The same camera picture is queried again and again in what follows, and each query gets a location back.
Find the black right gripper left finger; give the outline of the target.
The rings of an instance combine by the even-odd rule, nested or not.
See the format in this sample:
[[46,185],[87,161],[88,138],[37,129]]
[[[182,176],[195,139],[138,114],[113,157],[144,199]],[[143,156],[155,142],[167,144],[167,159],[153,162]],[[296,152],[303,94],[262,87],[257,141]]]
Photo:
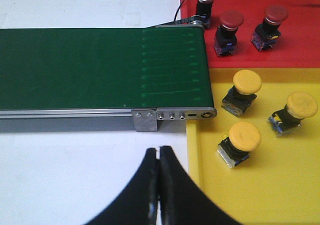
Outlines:
[[119,195],[88,225],[155,225],[158,213],[156,149],[148,148],[134,176]]

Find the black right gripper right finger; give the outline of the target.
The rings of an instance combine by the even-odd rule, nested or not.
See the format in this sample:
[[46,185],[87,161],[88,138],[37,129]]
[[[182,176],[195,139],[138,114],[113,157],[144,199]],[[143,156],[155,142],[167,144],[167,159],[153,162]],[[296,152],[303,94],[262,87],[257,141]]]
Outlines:
[[213,203],[186,173],[172,147],[159,155],[160,210],[164,225],[239,225]]

